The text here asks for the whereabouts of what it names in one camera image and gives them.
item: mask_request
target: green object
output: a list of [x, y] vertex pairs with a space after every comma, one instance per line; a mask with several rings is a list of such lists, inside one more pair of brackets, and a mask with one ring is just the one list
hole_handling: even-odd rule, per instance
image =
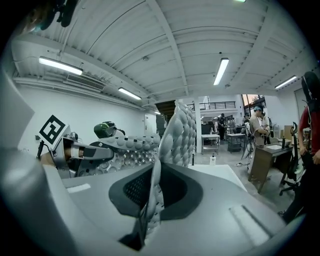
[[108, 121], [97, 124], [93, 130], [95, 135], [97, 135], [97, 137], [101, 139], [114, 136], [117, 128], [113, 122]]

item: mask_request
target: air vent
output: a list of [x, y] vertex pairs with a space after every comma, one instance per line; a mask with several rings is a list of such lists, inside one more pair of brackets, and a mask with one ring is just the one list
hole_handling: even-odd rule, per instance
[[83, 75], [75, 75], [75, 74], [68, 74], [68, 77], [66, 79], [69, 82], [73, 82], [82, 86], [87, 86], [90, 88], [95, 88], [99, 90], [103, 90], [105, 85], [102, 82], [93, 80], [91, 78], [85, 77]]

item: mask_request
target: desk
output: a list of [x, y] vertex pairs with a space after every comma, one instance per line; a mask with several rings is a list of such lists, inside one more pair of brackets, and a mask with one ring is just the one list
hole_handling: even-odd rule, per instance
[[246, 138], [246, 136], [242, 133], [236, 133], [236, 134], [228, 134], [227, 137], [230, 137], [228, 139], [228, 151], [234, 152], [234, 151], [240, 151], [241, 148], [245, 147], [245, 141], [244, 139]]
[[270, 149], [267, 148], [266, 145], [264, 147], [255, 147], [254, 159], [252, 164], [251, 173], [249, 175], [248, 181], [251, 181], [252, 178], [259, 181], [260, 187], [258, 189], [258, 193], [260, 194], [262, 187], [267, 179], [268, 172], [271, 167], [275, 167], [279, 169], [280, 172], [283, 173], [282, 181], [285, 179], [287, 170], [290, 165], [291, 155], [292, 155], [292, 146], [285, 147], [284, 149]]
[[213, 150], [216, 150], [216, 153], [219, 154], [219, 145], [220, 145], [220, 136], [218, 134], [202, 134], [201, 135], [201, 154], [204, 154], [204, 139], [208, 139], [211, 141], [216, 141], [216, 148], [213, 148]]
[[189, 164], [188, 168], [204, 174], [209, 174], [209, 175], [230, 181], [247, 192], [245, 186], [242, 184], [238, 176], [227, 164], [220, 164], [220, 165]]

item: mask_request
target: white panel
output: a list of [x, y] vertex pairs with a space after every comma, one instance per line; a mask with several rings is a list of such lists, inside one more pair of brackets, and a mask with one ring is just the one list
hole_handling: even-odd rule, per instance
[[299, 123], [298, 106], [295, 93], [279, 93], [277, 96], [264, 96], [268, 115], [273, 124], [282, 130], [284, 126], [291, 126], [293, 122]]

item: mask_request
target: window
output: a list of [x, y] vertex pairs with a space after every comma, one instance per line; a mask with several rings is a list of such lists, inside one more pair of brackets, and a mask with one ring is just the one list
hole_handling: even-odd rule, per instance
[[247, 95], [246, 94], [242, 94], [242, 99], [243, 99], [244, 106], [247, 106], [248, 105]]
[[259, 100], [259, 96], [256, 94], [248, 94], [249, 104], [254, 103], [255, 101]]

